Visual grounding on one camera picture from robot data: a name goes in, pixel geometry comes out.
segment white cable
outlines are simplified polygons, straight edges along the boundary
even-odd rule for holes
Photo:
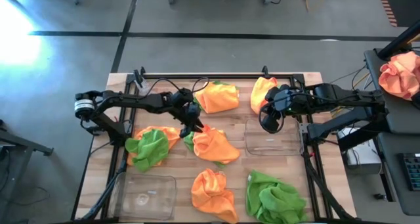
[[[369,79],[370,79],[370,75],[369,75],[369,77],[367,77],[367,80],[366,80],[365,84],[363,85],[363,90],[366,89],[366,85],[368,84]]]

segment black desk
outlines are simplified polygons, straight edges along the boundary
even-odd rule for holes
[[[373,84],[376,89],[381,89],[378,83],[379,76],[381,75],[379,69],[387,62],[381,60],[374,50],[366,51],[364,54],[366,66],[370,71]],[[384,90],[383,99],[385,101],[385,108],[388,109],[387,122],[390,131],[392,133],[418,134],[420,136],[420,126],[418,126],[420,122],[420,110],[416,109],[411,102],[390,95]]]
[[[387,161],[402,211],[407,215],[420,215],[420,192],[408,189],[402,167],[397,159],[399,153],[418,153],[420,151],[420,136],[380,133],[378,134],[378,143]]]

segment transparent container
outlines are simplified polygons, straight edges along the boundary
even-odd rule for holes
[[[115,181],[108,213],[136,219],[173,217],[177,182],[171,176],[121,173]]]
[[[245,143],[248,154],[257,156],[294,156],[301,154],[299,123],[295,118],[285,118],[282,130],[275,134],[265,131],[258,119],[245,124]]]

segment concrete floor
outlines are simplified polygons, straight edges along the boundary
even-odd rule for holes
[[[8,220],[67,221],[87,159],[91,136],[74,117],[74,94],[102,90],[119,37],[27,36],[28,30],[121,32],[131,0],[19,0],[26,16],[0,0],[0,118],[15,134],[54,147],[34,154],[26,187],[51,197],[28,207],[12,206]],[[131,32],[196,32],[287,35],[396,36],[379,0],[138,0]],[[374,41],[176,39],[129,37],[118,72],[144,66],[148,72],[321,72],[328,82],[364,65]],[[349,87],[351,78],[338,81]],[[370,221],[418,223],[396,203],[373,200],[379,176],[349,176],[358,216]]]

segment orange cloth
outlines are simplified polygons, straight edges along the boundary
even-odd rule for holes
[[[413,51],[391,57],[381,67],[379,85],[388,93],[411,101],[419,91],[420,56]]]
[[[235,85],[218,81],[210,82],[195,96],[205,113],[222,112],[239,106],[239,90],[236,89]]]
[[[237,223],[234,194],[226,188],[226,176],[207,168],[198,174],[191,188],[192,205],[205,213],[213,213],[229,223]]]
[[[228,164],[239,158],[240,151],[232,146],[223,131],[204,125],[203,133],[194,133],[194,153],[204,160]]]
[[[134,139],[138,139],[138,140],[142,139],[142,136],[145,132],[149,132],[153,129],[162,130],[163,133],[168,137],[169,149],[171,149],[180,139],[180,137],[179,137],[180,129],[177,129],[177,128],[174,128],[174,127],[166,127],[166,126],[148,126],[146,129],[138,129],[135,132]],[[134,152],[129,152],[129,156],[128,156],[128,159],[127,159],[127,164],[129,166],[133,166],[132,159],[136,156],[137,156],[137,154],[135,154]],[[161,163],[162,163],[162,161],[158,162],[156,164],[156,166],[159,166]]]
[[[265,95],[267,94],[268,90],[273,87],[277,87],[277,79],[274,77],[270,79],[260,77],[258,78],[257,82],[255,82],[251,93],[251,108],[255,113],[258,114],[261,107],[267,104]]]

